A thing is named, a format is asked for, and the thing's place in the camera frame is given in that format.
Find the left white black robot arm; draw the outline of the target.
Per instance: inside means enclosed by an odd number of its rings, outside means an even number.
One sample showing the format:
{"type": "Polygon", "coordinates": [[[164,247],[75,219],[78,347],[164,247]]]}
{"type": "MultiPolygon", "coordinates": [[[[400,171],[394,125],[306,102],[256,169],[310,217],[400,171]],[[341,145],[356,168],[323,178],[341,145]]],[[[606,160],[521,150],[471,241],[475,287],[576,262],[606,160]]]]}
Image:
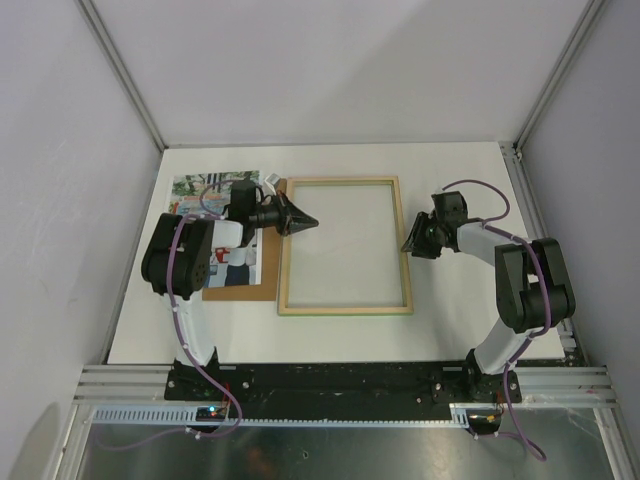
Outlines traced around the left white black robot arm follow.
{"type": "Polygon", "coordinates": [[[214,250],[247,247],[260,229],[273,228],[287,237],[319,226],[281,191],[267,195],[251,179],[223,183],[230,186],[230,200],[220,213],[202,206],[197,213],[161,214],[141,263],[143,280],[162,297],[173,317],[176,360],[194,367],[185,385],[202,400],[214,397],[221,387],[220,374],[207,366],[216,346],[200,294],[214,250]]]}

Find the green wooden photo frame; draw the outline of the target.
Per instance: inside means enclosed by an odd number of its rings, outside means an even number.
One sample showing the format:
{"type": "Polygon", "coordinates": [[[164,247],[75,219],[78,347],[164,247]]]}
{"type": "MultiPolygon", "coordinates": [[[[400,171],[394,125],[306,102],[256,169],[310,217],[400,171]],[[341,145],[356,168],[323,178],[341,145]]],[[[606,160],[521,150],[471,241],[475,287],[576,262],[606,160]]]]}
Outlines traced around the green wooden photo frame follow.
{"type": "Polygon", "coordinates": [[[283,241],[279,315],[413,313],[397,177],[291,178],[286,194],[319,224],[283,241]]]}

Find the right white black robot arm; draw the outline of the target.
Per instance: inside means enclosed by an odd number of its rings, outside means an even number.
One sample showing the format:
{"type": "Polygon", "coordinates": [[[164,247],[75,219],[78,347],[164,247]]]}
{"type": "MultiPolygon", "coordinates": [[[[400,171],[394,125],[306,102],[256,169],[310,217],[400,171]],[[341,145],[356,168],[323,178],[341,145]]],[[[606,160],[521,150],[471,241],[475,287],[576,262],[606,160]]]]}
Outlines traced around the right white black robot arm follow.
{"type": "Polygon", "coordinates": [[[435,260],[445,249],[473,256],[494,268],[498,320],[472,349],[461,376],[463,393],[484,401],[529,345],[571,317],[576,300],[559,242],[527,240],[471,218],[458,192],[432,196],[434,209],[417,215],[402,251],[435,260]]]}

